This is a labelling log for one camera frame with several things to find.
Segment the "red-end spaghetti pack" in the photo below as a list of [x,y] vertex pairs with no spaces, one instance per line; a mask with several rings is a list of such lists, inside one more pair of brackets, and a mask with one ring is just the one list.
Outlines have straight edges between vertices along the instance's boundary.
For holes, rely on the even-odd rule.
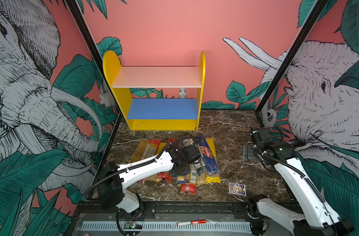
[[194,165],[191,165],[191,172],[188,175],[189,183],[185,183],[181,185],[180,193],[181,194],[196,194],[196,179],[197,179],[197,170]]
[[147,159],[149,157],[155,156],[156,151],[157,151],[158,146],[160,145],[160,143],[161,143],[160,139],[150,139],[141,160],[144,160],[144,159]]
[[[175,143],[176,139],[174,138],[169,138],[168,143]],[[172,182],[172,177],[170,176],[169,172],[161,172],[157,174],[157,178],[156,181],[160,182],[162,180],[167,180],[168,182]]]

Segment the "blue Barilla spaghetti box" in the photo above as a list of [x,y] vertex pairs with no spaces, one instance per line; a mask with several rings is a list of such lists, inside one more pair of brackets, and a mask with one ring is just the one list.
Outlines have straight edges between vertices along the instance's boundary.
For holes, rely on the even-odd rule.
[[204,136],[198,136],[198,138],[199,140],[197,147],[199,148],[201,157],[199,159],[199,164],[194,165],[197,168],[198,176],[200,176],[202,173],[208,173],[210,175],[219,174],[219,166],[210,149],[209,144],[206,141],[206,138]]

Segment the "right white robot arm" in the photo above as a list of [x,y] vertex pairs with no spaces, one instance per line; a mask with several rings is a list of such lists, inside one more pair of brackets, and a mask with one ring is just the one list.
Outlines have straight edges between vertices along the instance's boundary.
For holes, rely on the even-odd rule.
[[354,231],[352,222],[342,219],[321,195],[287,142],[274,142],[264,127],[251,127],[250,137],[253,144],[245,147],[248,155],[253,155],[263,166],[274,167],[302,210],[296,213],[260,194],[249,198],[246,211],[250,218],[265,216],[294,236],[347,236]]

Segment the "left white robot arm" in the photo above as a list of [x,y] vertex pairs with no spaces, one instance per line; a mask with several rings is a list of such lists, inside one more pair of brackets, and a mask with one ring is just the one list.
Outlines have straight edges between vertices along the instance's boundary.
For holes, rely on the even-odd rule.
[[138,162],[121,165],[107,163],[96,186],[101,209],[118,207],[131,218],[140,217],[144,212],[143,202],[137,193],[128,190],[129,186],[161,172],[169,172],[172,177],[188,175],[191,165],[200,158],[197,145],[182,147],[169,143],[159,154]]

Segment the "wide yellow spaghetti pack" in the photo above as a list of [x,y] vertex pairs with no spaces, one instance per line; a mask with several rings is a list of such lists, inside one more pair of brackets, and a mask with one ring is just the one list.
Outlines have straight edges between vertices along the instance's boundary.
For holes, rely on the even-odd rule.
[[196,186],[207,184],[206,178],[208,170],[206,167],[203,167],[201,165],[193,165],[196,172]]

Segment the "far right yellow spaghetti pack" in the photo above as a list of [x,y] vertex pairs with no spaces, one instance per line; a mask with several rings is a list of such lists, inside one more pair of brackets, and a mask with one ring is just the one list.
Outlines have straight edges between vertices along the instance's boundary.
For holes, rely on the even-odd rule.
[[[210,147],[210,150],[212,151],[212,154],[213,154],[213,156],[215,158],[216,163],[218,164],[217,156],[216,156],[216,149],[215,149],[215,144],[214,144],[214,139],[213,138],[206,138],[206,141],[207,141],[207,143],[208,143],[208,145]],[[208,184],[220,183],[221,182],[220,174],[213,174],[213,175],[207,174],[206,182]]]

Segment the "gold blue Molisana spaghetti pack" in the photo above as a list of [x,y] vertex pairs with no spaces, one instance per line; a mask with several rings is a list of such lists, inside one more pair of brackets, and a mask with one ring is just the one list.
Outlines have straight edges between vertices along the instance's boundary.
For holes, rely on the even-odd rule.
[[137,162],[137,161],[141,160],[149,141],[150,140],[147,139],[147,138],[142,138],[141,139],[138,146],[135,148],[134,152],[132,153],[132,155],[128,159],[128,163],[133,163],[133,162]]

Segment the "small playing card box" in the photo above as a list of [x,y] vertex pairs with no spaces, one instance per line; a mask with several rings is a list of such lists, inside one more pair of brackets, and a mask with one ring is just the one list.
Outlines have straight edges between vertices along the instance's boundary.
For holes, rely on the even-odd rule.
[[229,194],[246,197],[246,185],[240,183],[229,183]]

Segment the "yellow shelf unit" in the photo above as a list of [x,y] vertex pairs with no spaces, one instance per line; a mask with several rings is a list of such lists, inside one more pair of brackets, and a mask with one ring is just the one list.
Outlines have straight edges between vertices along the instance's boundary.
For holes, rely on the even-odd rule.
[[[103,71],[130,130],[197,130],[204,84],[206,53],[199,66],[122,66],[106,51]],[[196,89],[195,98],[165,97],[163,89]]]

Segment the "red white marker pen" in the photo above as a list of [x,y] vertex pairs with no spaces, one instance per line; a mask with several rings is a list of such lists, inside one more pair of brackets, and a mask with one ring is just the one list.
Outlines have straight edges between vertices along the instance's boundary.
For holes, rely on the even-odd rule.
[[178,222],[176,225],[178,227],[180,226],[187,226],[187,225],[198,225],[198,224],[206,224],[206,220],[202,219],[202,220],[194,220],[194,221],[182,221],[182,222]]

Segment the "small green circuit board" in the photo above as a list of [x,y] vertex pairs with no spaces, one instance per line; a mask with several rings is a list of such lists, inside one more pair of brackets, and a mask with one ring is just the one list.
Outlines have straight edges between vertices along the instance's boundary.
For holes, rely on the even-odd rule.
[[143,228],[142,222],[128,221],[128,222],[125,222],[125,225],[124,225],[124,229],[127,231],[142,230],[142,228]]

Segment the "black base frame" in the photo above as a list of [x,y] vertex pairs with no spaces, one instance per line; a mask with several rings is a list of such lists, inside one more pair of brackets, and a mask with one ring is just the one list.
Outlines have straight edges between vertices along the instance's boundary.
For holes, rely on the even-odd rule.
[[[248,216],[249,202],[179,202],[179,201],[144,201],[144,211],[138,219],[154,219],[159,216],[222,216],[231,215],[233,219],[250,220]],[[79,204],[74,217],[85,215],[102,215],[115,217],[116,214],[122,219],[130,219],[130,214],[116,207],[101,209],[99,204]]]

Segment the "white perforated rail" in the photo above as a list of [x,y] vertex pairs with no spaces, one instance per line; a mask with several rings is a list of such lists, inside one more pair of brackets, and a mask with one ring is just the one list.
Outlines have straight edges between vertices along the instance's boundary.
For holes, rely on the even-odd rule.
[[[120,222],[124,232],[231,232],[251,234],[249,222],[215,222],[207,221],[206,224],[187,225],[178,227],[174,221],[136,221],[142,222],[142,230],[127,231],[124,229],[125,222]],[[84,221],[79,228],[80,231],[117,232],[117,223],[114,221]]]

